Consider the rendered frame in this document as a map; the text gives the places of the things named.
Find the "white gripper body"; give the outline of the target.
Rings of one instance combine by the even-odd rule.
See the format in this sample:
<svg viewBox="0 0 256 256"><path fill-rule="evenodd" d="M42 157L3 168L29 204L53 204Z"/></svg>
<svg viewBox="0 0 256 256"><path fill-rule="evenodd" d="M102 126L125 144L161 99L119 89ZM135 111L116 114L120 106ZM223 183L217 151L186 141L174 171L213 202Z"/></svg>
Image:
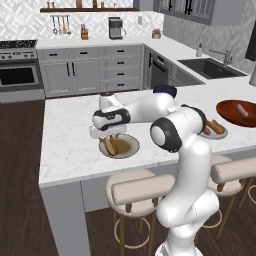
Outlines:
<svg viewBox="0 0 256 256"><path fill-rule="evenodd" d="M109 127L105 131L101 131L101 130L97 129L94 125L89 127L90 136L93 139L104 138L104 137L109 136L109 135L116 135L116 134L120 134L120 133L125 133L126 129L127 129L126 125L112 126L112 127Z"/></svg>

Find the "tan bun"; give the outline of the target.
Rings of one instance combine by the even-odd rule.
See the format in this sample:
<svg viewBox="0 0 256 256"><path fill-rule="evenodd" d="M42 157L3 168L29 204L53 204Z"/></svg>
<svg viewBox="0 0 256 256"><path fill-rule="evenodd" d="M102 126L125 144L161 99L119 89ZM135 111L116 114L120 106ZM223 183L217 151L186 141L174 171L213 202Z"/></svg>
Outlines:
<svg viewBox="0 0 256 256"><path fill-rule="evenodd" d="M112 155L112 156L116 155L116 153L115 153L115 151L113 149L113 146L112 146L112 144L111 144L109 139L104 138L103 139L103 143L104 143L104 146L105 146L105 148L106 148L106 150L107 150L109 155Z"/></svg>
<svg viewBox="0 0 256 256"><path fill-rule="evenodd" d="M215 120L206 121L207 125L215 131L216 134L223 134L225 129L219 125Z"/></svg>

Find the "red-brown bowl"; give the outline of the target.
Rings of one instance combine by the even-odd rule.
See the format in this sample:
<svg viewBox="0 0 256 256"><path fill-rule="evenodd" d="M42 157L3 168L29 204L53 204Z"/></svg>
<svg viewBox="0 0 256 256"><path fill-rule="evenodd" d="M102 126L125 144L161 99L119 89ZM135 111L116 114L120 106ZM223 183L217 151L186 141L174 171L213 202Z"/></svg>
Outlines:
<svg viewBox="0 0 256 256"><path fill-rule="evenodd" d="M237 104L243 106L249 116L244 118L237 110ZM256 127L256 103L243 100L224 100L216 105L216 111L226 121L241 127Z"/></svg>

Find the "pink sausage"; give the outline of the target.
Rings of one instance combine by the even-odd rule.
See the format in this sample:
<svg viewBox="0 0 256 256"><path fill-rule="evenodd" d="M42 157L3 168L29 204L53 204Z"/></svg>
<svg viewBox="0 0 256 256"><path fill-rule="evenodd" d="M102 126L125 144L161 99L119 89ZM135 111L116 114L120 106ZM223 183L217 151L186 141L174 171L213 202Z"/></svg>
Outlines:
<svg viewBox="0 0 256 256"><path fill-rule="evenodd" d="M247 118L249 116L248 112L243 108L242 105L237 104L237 110L240 112L240 114L244 117Z"/></svg>

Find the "beige cushioned bar stool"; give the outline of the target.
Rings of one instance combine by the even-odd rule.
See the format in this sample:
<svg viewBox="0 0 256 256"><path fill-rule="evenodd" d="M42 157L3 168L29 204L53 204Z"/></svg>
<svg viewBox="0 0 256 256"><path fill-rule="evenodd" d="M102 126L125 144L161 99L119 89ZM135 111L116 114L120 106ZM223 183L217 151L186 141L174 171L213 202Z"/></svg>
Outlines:
<svg viewBox="0 0 256 256"><path fill-rule="evenodd" d="M135 170L111 176L106 183L106 197L113 210L114 237L120 246L120 256L125 250L135 250L148 245L152 256L156 226L156 207L170 192L175 182L171 174L156 176L148 169ZM125 219L138 219L139 231L148 227L148 237L139 245L125 244Z"/></svg>
<svg viewBox="0 0 256 256"><path fill-rule="evenodd" d="M208 187L213 190L219 198L228 197L224 213L218 210L219 220L216 224L204 228L217 228L216 238L221 237L224 226L228 220L229 214L235 202L236 196L240 191L244 191L239 206L242 206L246 193L256 176L256 157L242 160L231 160L223 155L214 155L212 159L211 174L208 181Z"/></svg>
<svg viewBox="0 0 256 256"><path fill-rule="evenodd" d="M256 184L250 185L247 194L248 194L249 199L252 201L252 203L254 203L256 205L256 197L253 194L254 189L256 189Z"/></svg>

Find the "grey cupboard below sink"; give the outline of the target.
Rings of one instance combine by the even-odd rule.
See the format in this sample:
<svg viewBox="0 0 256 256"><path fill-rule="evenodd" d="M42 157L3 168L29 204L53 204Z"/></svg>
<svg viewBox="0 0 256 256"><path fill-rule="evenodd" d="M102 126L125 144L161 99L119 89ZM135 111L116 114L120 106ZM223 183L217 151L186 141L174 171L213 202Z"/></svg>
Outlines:
<svg viewBox="0 0 256 256"><path fill-rule="evenodd" d="M168 84L175 87L202 85L203 82L176 64L169 63Z"/></svg>

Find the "grey kitchen island base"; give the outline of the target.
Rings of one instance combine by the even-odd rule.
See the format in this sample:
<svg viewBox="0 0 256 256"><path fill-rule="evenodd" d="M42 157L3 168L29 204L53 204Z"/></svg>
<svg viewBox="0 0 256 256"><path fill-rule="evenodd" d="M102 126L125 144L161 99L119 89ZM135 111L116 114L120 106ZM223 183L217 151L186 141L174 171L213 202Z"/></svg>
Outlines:
<svg viewBox="0 0 256 256"><path fill-rule="evenodd" d="M104 164L40 168L39 187L59 256L91 256L86 213L107 206L105 184L110 175L132 169Z"/></svg>

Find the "wooden knife block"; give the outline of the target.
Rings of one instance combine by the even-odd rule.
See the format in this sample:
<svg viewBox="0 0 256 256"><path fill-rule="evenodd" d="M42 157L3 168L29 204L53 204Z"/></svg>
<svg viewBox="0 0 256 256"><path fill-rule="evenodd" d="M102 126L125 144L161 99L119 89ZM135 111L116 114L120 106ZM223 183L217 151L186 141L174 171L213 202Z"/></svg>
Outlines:
<svg viewBox="0 0 256 256"><path fill-rule="evenodd" d="M82 40L88 40L88 29L85 27L85 24L81 24L81 39Z"/></svg>

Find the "black steel coffee machine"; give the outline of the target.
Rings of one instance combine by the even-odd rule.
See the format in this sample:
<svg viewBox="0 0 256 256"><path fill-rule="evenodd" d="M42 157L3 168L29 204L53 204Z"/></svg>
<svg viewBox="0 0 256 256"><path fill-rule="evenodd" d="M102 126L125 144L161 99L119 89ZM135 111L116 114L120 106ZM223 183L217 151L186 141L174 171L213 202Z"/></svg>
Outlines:
<svg viewBox="0 0 256 256"><path fill-rule="evenodd" d="M120 17L109 17L109 38L111 40L122 40L123 36L127 34L123 27L123 20Z"/></svg>

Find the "steel stove with oven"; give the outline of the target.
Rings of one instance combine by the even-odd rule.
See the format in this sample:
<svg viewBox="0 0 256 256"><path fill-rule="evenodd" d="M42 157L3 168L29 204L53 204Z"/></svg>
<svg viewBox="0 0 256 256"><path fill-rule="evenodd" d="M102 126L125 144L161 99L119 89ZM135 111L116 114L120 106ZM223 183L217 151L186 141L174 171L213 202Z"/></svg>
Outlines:
<svg viewBox="0 0 256 256"><path fill-rule="evenodd" d="M0 40L0 103L45 98L36 40Z"/></svg>

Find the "dark sink basin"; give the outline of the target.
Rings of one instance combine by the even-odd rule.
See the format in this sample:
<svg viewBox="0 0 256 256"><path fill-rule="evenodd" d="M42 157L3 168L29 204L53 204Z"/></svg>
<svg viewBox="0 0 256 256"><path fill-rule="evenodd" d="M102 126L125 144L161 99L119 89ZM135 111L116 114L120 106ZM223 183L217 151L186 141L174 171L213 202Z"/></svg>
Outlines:
<svg viewBox="0 0 256 256"><path fill-rule="evenodd" d="M211 58L186 59L180 60L180 63L208 80L245 76L245 73L235 70L229 66L225 67L220 62Z"/></svg>

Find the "dark panel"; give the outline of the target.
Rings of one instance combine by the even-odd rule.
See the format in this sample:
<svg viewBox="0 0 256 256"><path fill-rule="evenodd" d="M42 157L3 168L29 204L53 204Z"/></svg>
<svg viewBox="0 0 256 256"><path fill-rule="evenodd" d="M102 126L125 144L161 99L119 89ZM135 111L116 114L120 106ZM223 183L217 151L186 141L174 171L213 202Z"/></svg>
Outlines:
<svg viewBox="0 0 256 256"><path fill-rule="evenodd" d="M256 61L256 21L254 23L245 58L253 62Z"/></svg>

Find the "rail with hanging tools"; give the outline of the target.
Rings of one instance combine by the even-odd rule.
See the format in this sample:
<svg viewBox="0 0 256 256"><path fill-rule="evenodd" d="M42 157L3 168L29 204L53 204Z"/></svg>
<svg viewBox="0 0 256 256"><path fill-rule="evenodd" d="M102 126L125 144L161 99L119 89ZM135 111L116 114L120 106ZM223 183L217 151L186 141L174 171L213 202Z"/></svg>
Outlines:
<svg viewBox="0 0 256 256"><path fill-rule="evenodd" d="M70 35L69 15L51 15L54 35Z"/></svg>

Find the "dark wooden wall shelf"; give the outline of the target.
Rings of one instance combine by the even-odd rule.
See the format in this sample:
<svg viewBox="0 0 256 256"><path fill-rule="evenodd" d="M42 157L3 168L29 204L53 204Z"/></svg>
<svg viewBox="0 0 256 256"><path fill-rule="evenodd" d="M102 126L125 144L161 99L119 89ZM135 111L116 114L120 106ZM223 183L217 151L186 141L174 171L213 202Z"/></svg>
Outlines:
<svg viewBox="0 0 256 256"><path fill-rule="evenodd" d="M137 8L41 8L40 13L67 12L136 12Z"/></svg>

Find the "grey wall cupboards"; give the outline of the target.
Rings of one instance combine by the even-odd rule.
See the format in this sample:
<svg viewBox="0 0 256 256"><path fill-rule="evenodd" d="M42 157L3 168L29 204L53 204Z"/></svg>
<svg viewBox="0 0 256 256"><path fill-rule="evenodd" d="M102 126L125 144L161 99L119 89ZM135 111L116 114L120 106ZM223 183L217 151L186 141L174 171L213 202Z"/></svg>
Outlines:
<svg viewBox="0 0 256 256"><path fill-rule="evenodd" d="M165 15L209 26L239 25L246 0L133 0L139 11Z"/></svg>

